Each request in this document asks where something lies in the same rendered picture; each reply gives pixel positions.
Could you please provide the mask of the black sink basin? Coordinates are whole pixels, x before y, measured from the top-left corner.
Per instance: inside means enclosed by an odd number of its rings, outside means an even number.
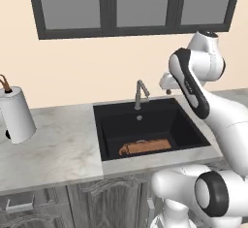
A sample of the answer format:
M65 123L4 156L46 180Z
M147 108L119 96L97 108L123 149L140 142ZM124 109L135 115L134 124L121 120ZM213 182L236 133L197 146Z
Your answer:
M135 109L135 103L93 107L103 161L148 154L209 147L210 142L174 98L150 100ZM119 155L124 144L139 140L167 139L171 148Z

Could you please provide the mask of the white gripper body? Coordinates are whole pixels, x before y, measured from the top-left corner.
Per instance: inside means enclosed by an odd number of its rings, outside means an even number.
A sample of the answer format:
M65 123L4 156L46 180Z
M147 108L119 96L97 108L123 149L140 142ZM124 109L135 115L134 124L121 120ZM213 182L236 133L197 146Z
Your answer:
M172 76L171 73L166 72L160 79L159 82L160 87L163 90L175 90L175 89L179 89L179 85L176 82L176 80L174 79L174 77Z

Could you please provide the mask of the grey arched cupboard door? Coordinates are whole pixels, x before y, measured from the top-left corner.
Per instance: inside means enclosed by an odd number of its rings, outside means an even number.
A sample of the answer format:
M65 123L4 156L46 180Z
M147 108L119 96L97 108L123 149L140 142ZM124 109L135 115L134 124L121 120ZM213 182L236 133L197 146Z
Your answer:
M74 228L61 214L1 214L0 228Z
M148 228L150 174L67 187L76 228Z

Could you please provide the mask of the grey metal sink faucet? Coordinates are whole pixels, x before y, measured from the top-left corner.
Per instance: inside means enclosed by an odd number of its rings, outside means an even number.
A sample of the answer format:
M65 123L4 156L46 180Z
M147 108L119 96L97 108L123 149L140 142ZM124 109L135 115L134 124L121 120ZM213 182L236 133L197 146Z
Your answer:
M136 91L136 98L135 98L135 109L140 109L140 103L141 103L141 93L144 92L144 95L146 97L146 100L149 100L149 91L146 88L145 84L142 80L137 81L137 91Z

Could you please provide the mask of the white paper towel roll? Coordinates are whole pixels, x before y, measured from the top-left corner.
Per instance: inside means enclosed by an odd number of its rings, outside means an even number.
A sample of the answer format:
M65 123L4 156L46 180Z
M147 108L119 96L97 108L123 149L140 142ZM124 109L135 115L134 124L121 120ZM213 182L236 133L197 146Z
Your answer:
M13 144L23 143L35 134L36 125L20 87L12 86L11 93L0 89L0 111Z

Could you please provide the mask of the brown black paper towel holder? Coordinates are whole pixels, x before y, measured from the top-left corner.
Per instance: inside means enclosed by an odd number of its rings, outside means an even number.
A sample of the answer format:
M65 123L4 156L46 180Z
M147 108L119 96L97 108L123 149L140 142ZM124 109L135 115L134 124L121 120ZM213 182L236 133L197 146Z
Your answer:
M5 77L4 75L1 75L1 74L0 74L0 76L3 78L2 80L0 80L0 82L2 83L2 86L3 86L4 90L5 90L5 93L12 93L13 91L12 91L12 89L10 88L10 86L9 86L9 84L8 84L8 81L7 81L6 77ZM6 135L6 137L7 137L8 139L11 138L11 136L10 136L8 130L6 130L5 135Z

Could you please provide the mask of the brown wooden cutting board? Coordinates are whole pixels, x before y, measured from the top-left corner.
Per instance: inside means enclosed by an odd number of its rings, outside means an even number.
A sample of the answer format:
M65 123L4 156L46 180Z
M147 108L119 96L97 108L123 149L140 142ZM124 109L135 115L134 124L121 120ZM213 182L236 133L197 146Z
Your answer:
M119 155L130 155L148 151L156 151L171 148L171 144L167 139L157 140L139 140L134 143L124 144L118 151Z

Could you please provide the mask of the dark framed window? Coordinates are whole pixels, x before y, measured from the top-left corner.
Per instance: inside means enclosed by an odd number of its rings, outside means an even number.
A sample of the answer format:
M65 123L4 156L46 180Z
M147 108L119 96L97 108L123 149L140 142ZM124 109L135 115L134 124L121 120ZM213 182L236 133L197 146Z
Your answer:
M230 30L237 0L31 0L41 40Z

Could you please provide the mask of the grey wooden drawer front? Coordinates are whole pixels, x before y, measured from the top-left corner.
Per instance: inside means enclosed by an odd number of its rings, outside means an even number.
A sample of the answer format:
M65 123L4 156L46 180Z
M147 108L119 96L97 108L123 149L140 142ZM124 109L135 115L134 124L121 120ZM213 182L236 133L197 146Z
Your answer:
M0 213L7 213L5 208L9 198L19 201L20 199L28 199L32 195L35 196L34 209L23 213L41 212L59 214L71 212L67 188L65 186L59 186L0 196Z

